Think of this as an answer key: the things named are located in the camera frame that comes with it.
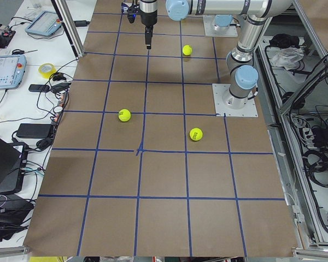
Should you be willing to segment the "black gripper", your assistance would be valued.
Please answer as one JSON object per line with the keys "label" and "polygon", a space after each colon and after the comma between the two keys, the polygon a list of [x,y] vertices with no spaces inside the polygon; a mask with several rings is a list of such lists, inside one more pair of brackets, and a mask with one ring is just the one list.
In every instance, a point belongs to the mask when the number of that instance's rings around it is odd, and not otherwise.
{"label": "black gripper", "polygon": [[141,22],[145,28],[145,45],[147,50],[151,50],[153,26],[157,23],[157,0],[139,1]]}

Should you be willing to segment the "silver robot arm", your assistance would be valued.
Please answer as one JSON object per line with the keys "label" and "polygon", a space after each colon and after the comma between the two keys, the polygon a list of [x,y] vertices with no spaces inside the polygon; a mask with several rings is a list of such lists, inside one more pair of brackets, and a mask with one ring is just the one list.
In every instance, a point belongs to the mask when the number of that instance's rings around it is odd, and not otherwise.
{"label": "silver robot arm", "polygon": [[254,50],[272,17],[287,10],[291,1],[166,1],[168,16],[174,21],[188,15],[245,15],[237,45],[227,55],[231,84],[222,96],[232,109],[243,108],[256,86],[258,73],[251,65]]}
{"label": "silver robot arm", "polygon": [[214,30],[216,30],[216,31],[219,31],[222,29],[228,29],[232,20],[233,20],[233,16],[231,14],[215,15],[213,17],[212,26],[213,26]]}

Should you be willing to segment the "metal base plate arm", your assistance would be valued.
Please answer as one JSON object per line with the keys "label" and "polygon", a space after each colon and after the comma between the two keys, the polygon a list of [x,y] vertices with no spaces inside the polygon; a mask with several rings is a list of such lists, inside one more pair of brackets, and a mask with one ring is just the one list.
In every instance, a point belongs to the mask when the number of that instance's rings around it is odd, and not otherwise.
{"label": "metal base plate arm", "polygon": [[230,93],[230,84],[212,84],[215,114],[221,117],[258,117],[252,91],[246,98]]}
{"label": "metal base plate arm", "polygon": [[237,24],[229,15],[203,15],[203,25],[206,37],[237,38]]}

